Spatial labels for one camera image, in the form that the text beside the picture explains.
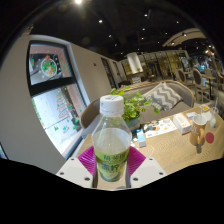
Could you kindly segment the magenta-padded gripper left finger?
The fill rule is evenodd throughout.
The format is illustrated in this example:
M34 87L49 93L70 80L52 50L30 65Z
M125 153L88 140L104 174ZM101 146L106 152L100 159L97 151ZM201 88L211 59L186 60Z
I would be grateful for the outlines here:
M56 175L81 187L93 188L97 175L94 148L89 147L78 157L69 158Z

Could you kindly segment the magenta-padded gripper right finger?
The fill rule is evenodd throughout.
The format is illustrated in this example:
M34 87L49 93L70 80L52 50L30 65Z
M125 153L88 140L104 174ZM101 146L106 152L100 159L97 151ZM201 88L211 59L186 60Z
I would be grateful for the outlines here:
M166 172L153 157L146 157L131 147L127 158L126 184L130 188L140 188L166 176Z

